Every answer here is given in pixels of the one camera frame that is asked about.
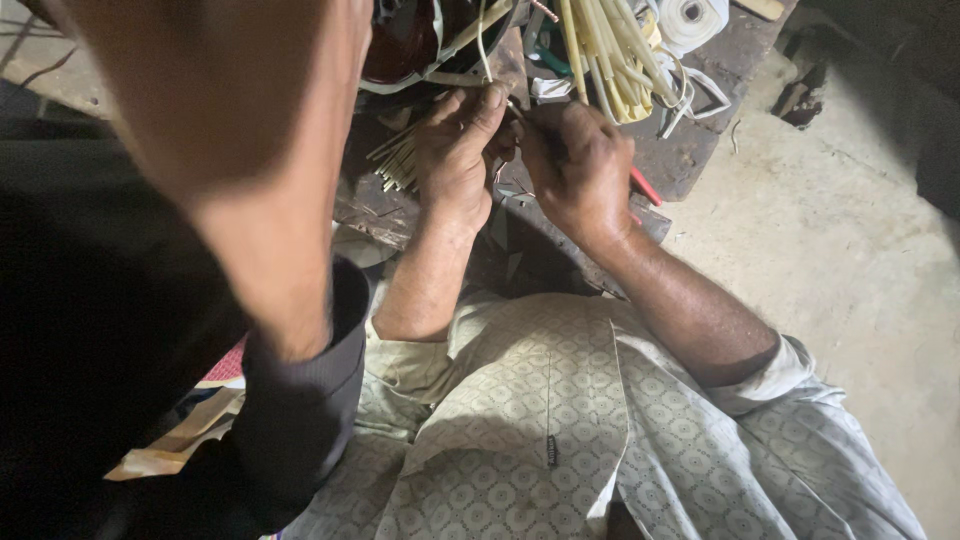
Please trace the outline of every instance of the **black sleeve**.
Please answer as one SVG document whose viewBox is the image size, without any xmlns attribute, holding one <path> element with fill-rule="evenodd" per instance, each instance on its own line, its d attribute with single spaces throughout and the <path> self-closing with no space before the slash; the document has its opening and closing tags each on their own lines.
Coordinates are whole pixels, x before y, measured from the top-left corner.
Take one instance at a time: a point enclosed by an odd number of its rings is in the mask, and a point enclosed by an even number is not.
<svg viewBox="0 0 960 540">
<path fill-rule="evenodd" d="M 329 348 L 287 365 L 254 331 L 244 353 L 247 399 L 232 430 L 204 442 L 177 475 L 105 481 L 73 528 L 77 535 L 256 538 L 291 522 L 352 433 L 369 297 L 363 273 L 337 259 Z"/>
</svg>

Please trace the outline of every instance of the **rolled sleeve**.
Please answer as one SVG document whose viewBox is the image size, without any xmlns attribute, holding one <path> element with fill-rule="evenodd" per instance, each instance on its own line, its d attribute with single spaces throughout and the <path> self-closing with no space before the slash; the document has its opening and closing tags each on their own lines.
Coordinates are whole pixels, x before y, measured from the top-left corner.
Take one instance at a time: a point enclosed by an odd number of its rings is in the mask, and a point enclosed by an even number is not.
<svg viewBox="0 0 960 540">
<path fill-rule="evenodd" d="M 447 341 L 380 339 L 367 321 L 367 347 L 367 372 L 400 396 L 430 405 L 442 401 L 455 384 Z"/>
<path fill-rule="evenodd" d="M 333 264 L 333 340 L 301 363 L 280 361 L 254 331 L 244 354 L 247 400 L 232 437 L 262 489 L 308 503 L 343 453 L 363 379 L 370 288 L 344 258 Z"/>
<path fill-rule="evenodd" d="M 777 355 L 763 369 L 740 384 L 705 391 L 717 408 L 730 416 L 739 416 L 797 387 L 813 374 L 815 363 L 803 343 L 781 335 Z"/>
</svg>

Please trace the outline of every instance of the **shirt label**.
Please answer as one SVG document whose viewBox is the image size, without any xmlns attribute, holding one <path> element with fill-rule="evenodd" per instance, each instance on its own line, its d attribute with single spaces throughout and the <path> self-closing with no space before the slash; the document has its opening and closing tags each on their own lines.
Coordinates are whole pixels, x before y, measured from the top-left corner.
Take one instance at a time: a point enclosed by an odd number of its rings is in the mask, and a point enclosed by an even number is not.
<svg viewBox="0 0 960 540">
<path fill-rule="evenodd" d="M 551 467 L 557 466 L 557 437 L 553 435 L 546 437 L 546 464 Z"/>
</svg>

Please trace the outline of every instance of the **white tape roll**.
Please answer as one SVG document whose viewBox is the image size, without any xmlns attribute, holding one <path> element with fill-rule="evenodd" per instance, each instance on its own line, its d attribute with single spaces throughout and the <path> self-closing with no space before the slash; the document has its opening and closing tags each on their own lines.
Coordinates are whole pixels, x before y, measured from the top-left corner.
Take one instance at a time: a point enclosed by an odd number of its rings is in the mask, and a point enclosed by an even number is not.
<svg viewBox="0 0 960 540">
<path fill-rule="evenodd" d="M 728 0 L 660 0 L 663 45 L 681 58 L 727 26 Z"/>
</svg>

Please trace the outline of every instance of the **white cloth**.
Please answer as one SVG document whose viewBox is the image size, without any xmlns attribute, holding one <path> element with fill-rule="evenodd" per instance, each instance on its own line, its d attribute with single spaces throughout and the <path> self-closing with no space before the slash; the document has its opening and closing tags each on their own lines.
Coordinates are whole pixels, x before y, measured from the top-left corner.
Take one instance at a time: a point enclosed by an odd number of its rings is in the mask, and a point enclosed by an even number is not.
<svg viewBox="0 0 960 540">
<path fill-rule="evenodd" d="M 604 538 L 614 488 L 655 540 L 924 538 L 791 337 L 704 390 L 630 304 L 548 294 L 470 302 L 444 344 L 368 326 L 367 365 L 354 438 L 285 539 Z"/>
<path fill-rule="evenodd" d="M 573 82 L 569 79 L 541 79 L 534 77 L 534 82 L 530 85 L 530 95 L 541 100 L 559 99 L 570 93 L 573 89 Z"/>
<path fill-rule="evenodd" d="M 660 46 L 677 58 L 719 34 L 730 20 L 729 0 L 659 0 L 658 4 Z"/>
</svg>

